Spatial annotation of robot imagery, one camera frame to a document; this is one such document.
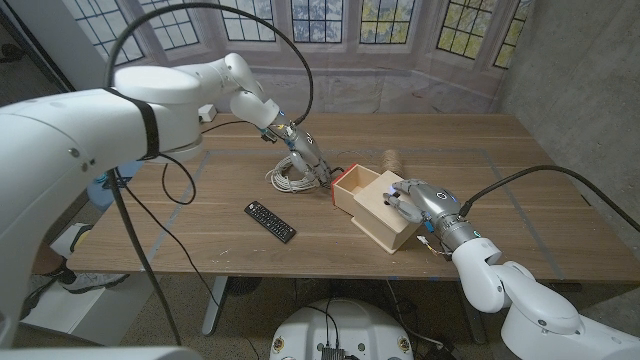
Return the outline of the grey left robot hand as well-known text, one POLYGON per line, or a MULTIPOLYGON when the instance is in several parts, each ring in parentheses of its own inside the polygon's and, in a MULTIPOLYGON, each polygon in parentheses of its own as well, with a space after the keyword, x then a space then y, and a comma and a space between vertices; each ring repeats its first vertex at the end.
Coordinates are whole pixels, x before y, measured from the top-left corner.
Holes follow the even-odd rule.
POLYGON ((275 124, 268 127, 280 136, 290 150, 292 165, 309 181, 317 181, 321 186, 328 186, 331 173, 317 142, 302 126, 293 123, 275 124))

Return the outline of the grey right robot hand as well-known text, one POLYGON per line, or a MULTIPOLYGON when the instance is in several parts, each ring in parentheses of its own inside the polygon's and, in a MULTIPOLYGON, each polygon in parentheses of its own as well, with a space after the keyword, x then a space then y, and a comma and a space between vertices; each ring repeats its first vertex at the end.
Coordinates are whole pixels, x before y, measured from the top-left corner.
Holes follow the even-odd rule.
POLYGON ((408 179, 394 182, 390 189, 383 194, 384 204, 408 222, 423 224, 449 252, 481 237, 462 215, 460 202, 445 188, 408 179))

